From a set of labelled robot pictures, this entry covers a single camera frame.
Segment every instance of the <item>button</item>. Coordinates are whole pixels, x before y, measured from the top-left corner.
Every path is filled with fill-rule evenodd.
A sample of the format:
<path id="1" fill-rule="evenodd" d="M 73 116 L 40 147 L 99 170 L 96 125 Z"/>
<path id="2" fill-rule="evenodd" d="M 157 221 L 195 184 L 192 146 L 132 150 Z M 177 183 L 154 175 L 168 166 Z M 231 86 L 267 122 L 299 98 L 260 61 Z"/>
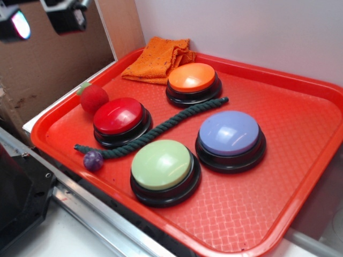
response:
<path id="1" fill-rule="evenodd" d="M 221 91 L 221 81 L 213 67 L 189 63 L 170 73 L 166 96 L 169 103 L 184 108 L 218 97 Z"/>
<path id="2" fill-rule="evenodd" d="M 104 104 L 94 115 L 94 125 L 104 134 L 120 134 L 141 120 L 141 104 L 133 98 L 120 98 Z"/>
<path id="3" fill-rule="evenodd" d="M 115 148 L 136 140 L 152 128 L 149 111 L 129 97 L 112 100 L 95 113 L 94 137 L 105 148 Z"/>
<path id="4" fill-rule="evenodd" d="M 258 124 L 251 116 L 239 111 L 223 111 L 203 122 L 199 139 L 211 153 L 233 156 L 253 147 L 258 133 Z"/>
<path id="5" fill-rule="evenodd" d="M 195 148 L 200 161 L 209 169 L 238 173 L 261 162 L 266 151 L 266 137 L 248 114 L 223 111 L 203 122 Z"/>
<path id="6" fill-rule="evenodd" d="M 159 140 L 144 146 L 131 165 L 130 185 L 137 199 L 170 207 L 191 197 L 201 180 L 198 159 L 183 144 Z"/>
<path id="7" fill-rule="evenodd" d="M 132 162 L 132 175 L 137 183 L 150 190 L 164 190 L 181 182 L 191 164 L 188 149 L 172 140 L 148 144 Z"/>
<path id="8" fill-rule="evenodd" d="M 172 89 L 193 93 L 210 86 L 215 80 L 215 71 L 208 64 L 189 63 L 174 69 L 169 75 Z"/>

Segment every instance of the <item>rope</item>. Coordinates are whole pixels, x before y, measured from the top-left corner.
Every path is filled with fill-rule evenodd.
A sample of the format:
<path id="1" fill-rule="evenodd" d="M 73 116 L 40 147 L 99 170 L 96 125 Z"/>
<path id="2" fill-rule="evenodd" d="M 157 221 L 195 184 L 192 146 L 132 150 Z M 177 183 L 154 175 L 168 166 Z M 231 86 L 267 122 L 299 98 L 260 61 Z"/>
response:
<path id="1" fill-rule="evenodd" d="M 176 126 L 184 119 L 187 119 L 189 117 L 192 117 L 196 114 L 199 114 L 204 111 L 208 111 L 214 108 L 221 107 L 224 103 L 227 103 L 229 101 L 228 97 L 223 97 L 219 99 L 212 99 L 209 101 L 206 101 L 204 103 L 198 103 L 191 107 L 188 107 L 182 111 L 180 111 L 177 115 L 173 116 L 169 120 L 163 122 L 162 124 L 158 125 L 157 127 L 149 130 L 147 133 L 139 137 L 138 139 L 128 143 L 125 146 L 120 146 L 114 149 L 110 150 L 102 150 L 102 149 L 96 149 L 91 148 L 89 146 L 81 146 L 79 144 L 76 144 L 74 146 L 74 149 L 86 154 L 89 151 L 97 151 L 99 152 L 104 159 L 110 159 L 110 158 L 120 158 L 125 155 L 128 155 L 135 150 L 147 145 L 149 142 L 151 142 L 153 139 L 158 137 L 163 132 L 167 131 L 168 129 Z"/>

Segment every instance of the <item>tray rim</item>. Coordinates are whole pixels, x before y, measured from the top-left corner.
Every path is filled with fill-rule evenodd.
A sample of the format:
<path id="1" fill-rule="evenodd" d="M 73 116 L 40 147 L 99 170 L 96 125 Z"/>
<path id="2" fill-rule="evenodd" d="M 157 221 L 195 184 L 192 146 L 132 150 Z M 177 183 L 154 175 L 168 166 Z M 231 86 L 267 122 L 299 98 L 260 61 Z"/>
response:
<path id="1" fill-rule="evenodd" d="M 90 83 L 97 82 L 98 85 L 103 86 L 109 80 L 106 77 L 105 72 L 108 70 L 115 71 L 115 74 L 111 73 L 111 77 L 118 76 L 122 69 L 119 70 L 118 67 L 125 66 L 123 64 L 131 64 L 135 61 L 141 54 L 143 48 L 137 49 L 130 54 L 126 55 L 118 62 L 104 69 L 98 76 L 90 80 Z M 307 95 L 316 96 L 321 99 L 326 99 L 334 103 L 338 109 L 341 111 L 343 116 L 343 88 L 335 84 L 324 82 L 316 79 L 306 78 L 300 75 L 294 75 L 286 72 L 276 71 L 267 69 L 264 67 L 254 66 L 250 64 L 244 64 L 236 61 L 231 61 L 228 59 L 223 59 L 220 57 L 214 57 L 206 54 L 197 53 L 196 61 L 201 61 L 212 65 L 217 71 L 224 72 L 226 74 L 232 74 L 236 77 L 242 77 L 246 79 L 251 79 L 259 82 L 263 82 L 272 86 L 277 86 L 280 88 L 289 89 L 299 93 L 305 93 Z M 271 81 L 278 82 L 279 85 L 271 84 Z M 317 87 L 318 91 L 311 90 L 313 94 L 309 94 L 308 91 L 313 86 Z M 44 131 L 47 132 L 55 120 L 59 120 L 66 113 L 68 113 L 71 107 L 75 107 L 79 104 L 78 96 L 75 94 L 70 95 L 65 100 L 61 101 L 51 110 L 46 112 L 39 120 L 35 123 L 31 133 L 32 143 L 38 147 L 41 151 L 50 155 L 54 159 L 60 161 L 65 159 L 65 156 L 59 151 L 49 148 L 44 141 Z M 90 183 L 95 186 L 102 188 L 107 194 L 113 197 L 115 200 L 124 204 L 125 206 L 134 206 L 134 208 L 128 207 L 131 211 L 135 212 L 142 218 L 156 225 L 159 229 L 165 233 L 172 236 L 174 239 L 180 241 L 187 247 L 191 248 L 196 253 L 203 256 L 259 256 L 270 251 L 283 237 L 283 235 L 288 230 L 292 220 L 295 218 L 297 212 L 301 209 L 302 205 L 306 201 L 310 192 L 316 185 L 317 181 L 321 177 L 325 168 L 329 164 L 334 153 L 337 151 L 341 142 L 343 140 L 343 122 L 342 117 L 340 125 L 334 132 L 334 135 L 329 139 L 329 142 L 323 148 L 322 152 L 318 156 L 315 163 L 312 165 L 310 170 L 317 170 L 317 172 L 308 172 L 304 177 L 301 185 L 294 191 L 292 197 L 288 200 L 284 209 L 286 211 L 282 212 L 278 218 L 274 221 L 273 225 L 270 227 L 268 233 L 262 239 L 262 241 L 255 247 L 242 252 L 220 252 L 215 248 L 212 248 L 208 244 L 201 242 L 195 236 L 184 231 L 182 228 L 169 225 L 169 221 L 151 209 L 137 203 L 133 199 L 123 195 L 119 188 L 110 187 L 96 176 L 91 176 L 88 172 L 84 170 L 79 170 L 77 165 L 73 163 L 63 163 L 66 167 L 73 170 L 84 177 L 85 179 L 91 178 Z"/>

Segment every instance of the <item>orange towel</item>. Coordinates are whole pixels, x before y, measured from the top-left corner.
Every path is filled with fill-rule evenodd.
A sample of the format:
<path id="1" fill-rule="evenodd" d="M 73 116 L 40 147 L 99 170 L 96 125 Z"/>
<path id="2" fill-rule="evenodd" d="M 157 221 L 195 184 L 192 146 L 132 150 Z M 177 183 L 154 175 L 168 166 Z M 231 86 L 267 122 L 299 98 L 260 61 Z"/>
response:
<path id="1" fill-rule="evenodd" d="M 153 37 L 138 59 L 123 71 L 122 78 L 166 85 L 171 71 L 193 63 L 195 55 L 189 50 L 189 39 Z"/>

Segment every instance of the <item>button cap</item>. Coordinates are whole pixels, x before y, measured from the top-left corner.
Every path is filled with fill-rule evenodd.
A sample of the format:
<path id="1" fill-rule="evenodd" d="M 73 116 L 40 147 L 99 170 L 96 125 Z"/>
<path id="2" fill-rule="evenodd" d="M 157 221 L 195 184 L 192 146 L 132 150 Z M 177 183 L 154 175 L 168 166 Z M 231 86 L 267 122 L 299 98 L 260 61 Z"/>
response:
<path id="1" fill-rule="evenodd" d="M 205 63 L 189 63 L 174 69 L 169 75 L 172 89 L 193 93 L 209 87 L 215 80 L 215 70 Z"/>
<path id="2" fill-rule="evenodd" d="M 165 190 L 180 183 L 191 167 L 188 149 L 173 140 L 159 140 L 143 147 L 134 157 L 131 172 L 149 190 Z"/>
<path id="3" fill-rule="evenodd" d="M 120 134 L 136 126 L 142 119 L 141 104 L 129 97 L 104 104 L 94 115 L 94 126 L 103 134 Z"/>
<path id="4" fill-rule="evenodd" d="M 259 126 L 248 114 L 223 111 L 203 122 L 199 139 L 209 152 L 221 156 L 234 156 L 251 149 L 257 142 Z"/>

